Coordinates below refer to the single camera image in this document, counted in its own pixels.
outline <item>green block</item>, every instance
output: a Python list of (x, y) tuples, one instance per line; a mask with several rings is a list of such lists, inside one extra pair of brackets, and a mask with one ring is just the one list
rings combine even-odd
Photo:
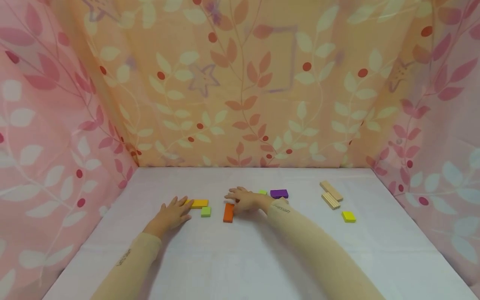
[(209, 206), (205, 206), (205, 207), (202, 207), (202, 211), (200, 213), (200, 215), (202, 217), (209, 217), (212, 213), (212, 208), (209, 207)]

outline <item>right hand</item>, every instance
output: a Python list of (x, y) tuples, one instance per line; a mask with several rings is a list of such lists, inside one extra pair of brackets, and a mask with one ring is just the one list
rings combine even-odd
[(241, 186), (229, 189), (228, 191), (230, 193), (225, 195), (225, 199), (233, 199), (236, 202), (233, 208), (234, 214), (252, 212), (258, 209), (262, 209), (267, 213), (270, 204), (274, 201), (274, 199), (268, 195), (253, 193)]

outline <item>orange block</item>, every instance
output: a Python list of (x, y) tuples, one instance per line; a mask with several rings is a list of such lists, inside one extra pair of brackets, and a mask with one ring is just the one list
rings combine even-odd
[(235, 205), (231, 203), (225, 204), (225, 213), (223, 214), (223, 222), (224, 223), (232, 223), (233, 222), (233, 207)]

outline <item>left hand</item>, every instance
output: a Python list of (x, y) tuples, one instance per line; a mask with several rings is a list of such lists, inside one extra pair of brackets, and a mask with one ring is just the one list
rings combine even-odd
[(148, 222), (143, 232), (161, 239), (168, 230), (190, 220), (192, 216), (188, 214), (188, 211), (190, 210), (193, 201), (189, 201), (184, 205), (187, 199), (187, 196), (180, 200), (178, 200), (178, 197), (175, 197), (168, 206), (163, 203), (160, 211), (150, 222)]

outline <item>natural wood block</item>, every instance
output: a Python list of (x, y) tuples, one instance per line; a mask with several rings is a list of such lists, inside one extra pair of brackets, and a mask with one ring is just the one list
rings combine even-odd
[(322, 198), (327, 202), (328, 206), (331, 209), (337, 209), (340, 207), (340, 203), (330, 194), (329, 192), (323, 193)]
[(329, 192), (337, 201), (342, 201), (343, 196), (326, 180), (320, 182), (320, 186), (325, 190), (325, 192)]

